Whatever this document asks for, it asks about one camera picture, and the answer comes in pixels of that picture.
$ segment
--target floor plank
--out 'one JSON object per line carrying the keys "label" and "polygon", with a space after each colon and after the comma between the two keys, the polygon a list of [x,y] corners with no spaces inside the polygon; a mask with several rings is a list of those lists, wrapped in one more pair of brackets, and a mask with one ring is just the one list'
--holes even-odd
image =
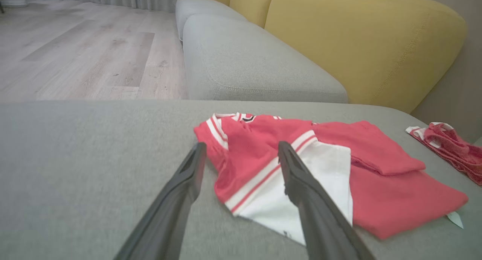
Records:
{"label": "floor plank", "polygon": [[0,14],[0,102],[186,99],[174,14],[29,0]]}

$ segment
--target red stripe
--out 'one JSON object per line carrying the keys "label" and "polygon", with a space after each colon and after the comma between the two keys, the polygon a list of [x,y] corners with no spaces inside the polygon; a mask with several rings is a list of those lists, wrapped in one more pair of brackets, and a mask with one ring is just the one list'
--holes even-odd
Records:
{"label": "red stripe", "polygon": [[233,207],[233,209],[231,209],[231,213],[234,213],[236,211],[236,209],[238,209],[238,207],[240,207],[240,205],[242,205],[247,199],[248,197],[253,194],[253,192],[258,189],[277,169],[279,169],[281,167],[280,164],[278,164],[278,166],[275,167],[275,169],[272,169],[272,171],[270,171],[270,173],[268,173],[251,191],[249,191],[245,196],[244,198],[242,198],[242,200],[235,206]]}
{"label": "red stripe", "polygon": [[305,145],[309,140],[311,140],[312,138],[315,138],[315,137],[316,137],[316,135],[312,135],[311,137],[307,138],[304,142],[302,142],[300,144],[300,146],[298,146],[298,148],[295,151],[298,152],[301,149],[301,147],[303,147],[303,145]]}
{"label": "red stripe", "polygon": [[214,122],[214,118],[211,117],[211,121],[212,121],[212,126],[214,126],[214,129],[216,130],[218,135],[220,135],[220,137],[223,139],[223,141],[227,142],[227,139],[224,138],[223,135],[220,133],[220,131],[217,129],[216,123]]}

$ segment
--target white tag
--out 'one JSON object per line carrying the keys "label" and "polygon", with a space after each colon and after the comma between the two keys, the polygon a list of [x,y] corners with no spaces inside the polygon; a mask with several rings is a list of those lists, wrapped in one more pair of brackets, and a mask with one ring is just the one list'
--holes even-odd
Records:
{"label": "white tag", "polygon": [[457,214],[457,212],[451,212],[447,214],[447,217],[451,222],[455,223],[458,227],[464,228],[464,225],[462,224],[462,220],[460,219],[460,216]]}

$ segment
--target gray seat cushion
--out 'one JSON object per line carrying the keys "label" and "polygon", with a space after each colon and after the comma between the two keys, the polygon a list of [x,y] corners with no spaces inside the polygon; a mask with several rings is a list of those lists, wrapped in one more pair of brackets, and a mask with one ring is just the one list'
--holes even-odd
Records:
{"label": "gray seat cushion", "polygon": [[[119,101],[0,105],[0,255],[3,260],[113,259],[196,142],[212,113],[271,114],[315,122],[367,120],[467,194],[465,229],[445,217],[379,241],[355,227],[378,260],[480,260],[482,189],[405,133],[426,127],[395,109],[304,102]],[[206,164],[181,260],[307,259],[298,243],[232,217]]]}
{"label": "gray seat cushion", "polygon": [[250,22],[192,15],[183,48],[190,99],[348,101],[329,73]]}
{"label": "gray seat cushion", "polygon": [[176,23],[181,41],[183,40],[183,28],[186,20],[189,16],[195,14],[221,15],[227,18],[247,21],[240,13],[215,0],[177,0]]}

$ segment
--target red fabric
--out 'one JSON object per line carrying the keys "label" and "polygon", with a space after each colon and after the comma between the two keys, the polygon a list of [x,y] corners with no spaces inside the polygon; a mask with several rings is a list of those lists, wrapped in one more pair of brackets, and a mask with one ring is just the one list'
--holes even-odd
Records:
{"label": "red fabric", "polygon": [[[462,192],[426,174],[423,162],[366,121],[312,124],[273,116],[248,117],[254,118],[221,118],[222,132],[211,129],[210,120],[194,129],[198,140],[208,145],[208,157],[219,172],[215,193],[223,203],[276,157],[280,140],[292,142],[310,129],[320,142],[351,149],[353,223],[381,239],[442,217],[468,201]],[[224,148],[222,133],[228,144],[237,144]]]}
{"label": "red fabric", "polygon": [[422,131],[423,140],[415,133],[417,130],[420,128],[412,130],[410,135],[482,186],[482,147],[470,145],[445,123],[431,123]]}
{"label": "red fabric", "polygon": [[318,140],[351,149],[353,224],[385,239],[459,209],[468,197],[425,171],[376,126],[358,123],[315,125]]}

